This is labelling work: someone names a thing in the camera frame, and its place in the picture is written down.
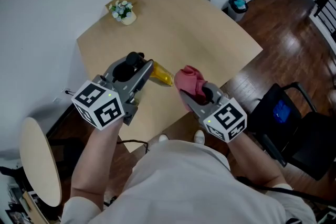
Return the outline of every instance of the round table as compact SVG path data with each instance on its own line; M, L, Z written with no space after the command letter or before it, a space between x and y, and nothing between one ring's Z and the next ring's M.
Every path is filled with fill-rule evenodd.
M22 126L20 157L29 183L42 201L58 206L61 183L53 153L38 122L26 118Z

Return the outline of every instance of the yellow bottle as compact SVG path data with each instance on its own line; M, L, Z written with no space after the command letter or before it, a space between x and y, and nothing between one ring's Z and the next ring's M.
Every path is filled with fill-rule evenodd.
M161 85L161 86L172 86L174 85L174 75L166 70L159 63L154 62L154 70L150 75L150 80Z

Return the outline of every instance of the chair armrest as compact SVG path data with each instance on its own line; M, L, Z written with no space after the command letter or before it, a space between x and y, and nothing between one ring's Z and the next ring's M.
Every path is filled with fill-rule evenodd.
M284 91L288 90L289 88L295 88L295 89L297 89L298 91L300 91L301 94L303 95L304 99L306 100L306 102L309 104L309 107L310 107L311 111L313 111L313 112L317 112L317 110L316 110L315 106L313 105L313 103L312 103L312 101L311 101L309 95L306 93L306 91L304 90L304 88L301 86L300 83L298 83L298 82L293 82L293 83L291 83L290 85L287 85L287 86L282 87L282 89L283 89Z
M266 134L257 134L258 141L263 146L263 148L271 155L271 157L275 158L283 167L287 165L282 154L275 147L271 139Z

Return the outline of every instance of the potted flowers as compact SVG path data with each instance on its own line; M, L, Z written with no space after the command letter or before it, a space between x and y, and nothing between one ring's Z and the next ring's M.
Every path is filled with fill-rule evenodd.
M119 2L119 0L117 0L115 6L110 4L109 11L117 21L122 22L125 25L130 25L136 20L136 15L132 8L133 6L131 2L127 2L126 0Z

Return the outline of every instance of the forearm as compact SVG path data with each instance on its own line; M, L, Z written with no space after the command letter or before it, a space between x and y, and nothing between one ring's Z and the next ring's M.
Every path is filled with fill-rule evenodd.
M85 197L102 208L120 126L93 131L72 175L71 197Z
M253 183L268 187L286 183L276 162L246 134L238 135L227 145L239 167Z

